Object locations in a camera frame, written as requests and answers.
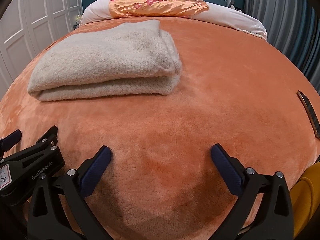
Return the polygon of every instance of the beige knit sweater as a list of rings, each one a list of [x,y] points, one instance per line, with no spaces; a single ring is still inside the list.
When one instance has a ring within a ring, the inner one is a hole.
[[[169,94],[181,62],[158,20],[69,36],[35,66],[28,93],[39,101],[127,94]]]

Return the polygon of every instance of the striped curtain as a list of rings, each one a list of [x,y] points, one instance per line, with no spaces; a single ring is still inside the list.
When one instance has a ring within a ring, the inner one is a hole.
[[[320,20],[307,0],[245,0],[244,12],[260,20],[268,42],[306,76],[320,94]]]

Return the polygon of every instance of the white wardrobe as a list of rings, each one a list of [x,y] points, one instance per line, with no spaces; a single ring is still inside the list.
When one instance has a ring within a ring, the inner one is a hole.
[[[13,0],[0,20],[0,100],[28,63],[73,30],[81,0]]]

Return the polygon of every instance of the red-bordered sticker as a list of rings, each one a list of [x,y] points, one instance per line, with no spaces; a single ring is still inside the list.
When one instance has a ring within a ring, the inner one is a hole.
[[[9,164],[0,168],[0,190],[12,182]]]

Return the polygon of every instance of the phone screen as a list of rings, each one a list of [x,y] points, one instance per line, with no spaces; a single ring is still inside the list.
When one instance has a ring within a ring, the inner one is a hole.
[[[320,138],[320,124],[318,121],[318,118],[316,116],[316,112],[314,111],[308,97],[306,95],[304,95],[301,91],[297,92],[307,114],[308,117],[310,119],[313,131],[315,132],[315,135],[317,138]]]

